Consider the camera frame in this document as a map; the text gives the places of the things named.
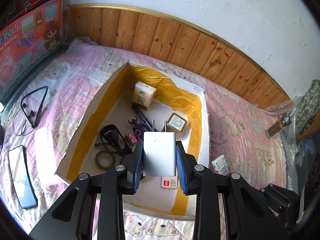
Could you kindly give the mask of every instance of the bottle cap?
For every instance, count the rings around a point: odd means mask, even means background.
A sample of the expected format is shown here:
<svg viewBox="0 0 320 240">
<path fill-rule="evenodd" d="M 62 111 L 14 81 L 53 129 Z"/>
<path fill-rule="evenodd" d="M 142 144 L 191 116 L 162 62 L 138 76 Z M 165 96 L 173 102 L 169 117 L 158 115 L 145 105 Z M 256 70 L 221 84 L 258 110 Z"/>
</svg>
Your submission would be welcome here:
<svg viewBox="0 0 320 240">
<path fill-rule="evenodd" d="M 289 125 L 289 124 L 291 124 L 291 118 L 290 118 L 290 116 L 288 116 L 287 114 L 284 114 L 283 115 L 283 119 L 284 119 L 284 123 L 286 124 L 286 125 Z"/>
</svg>

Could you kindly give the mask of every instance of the roll of tape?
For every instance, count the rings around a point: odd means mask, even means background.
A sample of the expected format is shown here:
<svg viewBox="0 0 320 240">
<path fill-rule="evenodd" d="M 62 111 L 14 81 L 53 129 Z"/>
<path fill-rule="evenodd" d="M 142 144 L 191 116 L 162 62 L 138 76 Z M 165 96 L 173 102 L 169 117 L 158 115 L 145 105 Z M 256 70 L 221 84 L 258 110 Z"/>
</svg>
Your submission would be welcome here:
<svg viewBox="0 0 320 240">
<path fill-rule="evenodd" d="M 96 164 L 97 166 L 107 171 L 112 168 L 116 163 L 116 158 L 113 154 L 110 154 L 107 150 L 99 151 L 96 155 Z"/>
</svg>

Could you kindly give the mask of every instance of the bottle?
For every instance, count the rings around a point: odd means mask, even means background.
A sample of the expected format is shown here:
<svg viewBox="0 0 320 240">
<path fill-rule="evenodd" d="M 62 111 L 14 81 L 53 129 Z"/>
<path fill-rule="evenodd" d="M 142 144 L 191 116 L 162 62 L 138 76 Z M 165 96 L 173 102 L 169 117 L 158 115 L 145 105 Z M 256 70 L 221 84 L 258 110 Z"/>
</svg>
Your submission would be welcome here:
<svg viewBox="0 0 320 240">
<path fill-rule="evenodd" d="M 282 131 L 285 127 L 287 127 L 289 124 L 291 124 L 290 116 L 288 116 L 287 114 L 280 116 L 278 120 L 270 128 L 266 129 L 265 132 L 267 138 L 272 138 L 277 133 Z"/>
</svg>

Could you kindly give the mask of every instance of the silver screw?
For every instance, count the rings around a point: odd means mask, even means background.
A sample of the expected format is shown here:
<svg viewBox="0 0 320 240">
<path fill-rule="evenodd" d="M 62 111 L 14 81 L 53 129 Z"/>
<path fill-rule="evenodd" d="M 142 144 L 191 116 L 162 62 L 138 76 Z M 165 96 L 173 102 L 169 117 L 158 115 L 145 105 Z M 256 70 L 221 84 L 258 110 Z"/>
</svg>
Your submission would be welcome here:
<svg viewBox="0 0 320 240">
<path fill-rule="evenodd" d="M 231 178 L 233 178 L 233 179 L 240 179 L 240 174 L 234 172 L 234 173 L 231 174 Z"/>
<path fill-rule="evenodd" d="M 125 169 L 125 166 L 120 164 L 116 166 L 116 171 L 123 171 Z"/>
<path fill-rule="evenodd" d="M 202 165 L 200 165 L 200 164 L 197 164 L 197 165 L 195 166 L 195 170 L 196 170 L 196 171 L 203 171 L 203 170 L 204 170 L 204 167 L 203 167 Z"/>
<path fill-rule="evenodd" d="M 85 180 L 85 179 L 87 179 L 88 178 L 88 174 L 87 173 L 81 173 L 80 175 L 79 175 L 79 179 L 80 180 Z"/>
</svg>

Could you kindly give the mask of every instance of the smartphone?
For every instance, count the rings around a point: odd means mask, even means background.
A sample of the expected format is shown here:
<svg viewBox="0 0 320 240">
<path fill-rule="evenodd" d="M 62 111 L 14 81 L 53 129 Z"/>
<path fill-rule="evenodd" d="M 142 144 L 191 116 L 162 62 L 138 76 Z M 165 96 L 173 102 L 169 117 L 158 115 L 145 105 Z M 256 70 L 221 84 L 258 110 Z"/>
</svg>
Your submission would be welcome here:
<svg viewBox="0 0 320 240">
<path fill-rule="evenodd" d="M 27 168 L 25 148 L 23 145 L 9 152 L 9 164 L 14 190 L 21 208 L 34 207 L 38 204 L 35 192 L 31 185 Z"/>
</svg>

